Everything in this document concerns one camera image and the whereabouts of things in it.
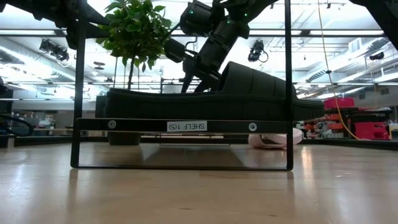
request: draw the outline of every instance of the black frame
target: black frame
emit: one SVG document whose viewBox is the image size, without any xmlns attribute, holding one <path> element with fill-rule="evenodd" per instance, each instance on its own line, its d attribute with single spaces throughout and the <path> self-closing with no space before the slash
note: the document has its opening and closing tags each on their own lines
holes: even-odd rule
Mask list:
<svg viewBox="0 0 398 224">
<path fill-rule="evenodd" d="M 293 104 L 292 104 L 292 21 L 290 11 L 290 0 L 285 0 L 285 44 L 286 44 L 286 116 L 287 121 L 207 121 L 208 130 L 206 133 L 287 133 L 286 167 L 193 167 L 193 166 L 130 166 L 130 165 L 85 165 L 79 163 L 80 157 L 80 131 L 82 130 L 104 130 L 104 131 L 133 131 L 133 132 L 165 132 L 167 122 L 164 119 L 82 119 L 83 105 L 83 80 L 85 63 L 85 41 L 87 18 L 87 0 L 79 0 L 78 18 L 78 47 L 76 53 L 76 80 L 75 80 L 75 111 L 74 127 L 72 138 L 72 151 L 70 165 L 73 168 L 99 168 L 99 169 L 189 169 L 189 170 L 272 170 L 290 171 L 293 169 Z M 116 126 L 108 125 L 109 122 L 116 122 Z M 255 131 L 249 129 L 249 125 L 256 123 Z"/>
</svg>

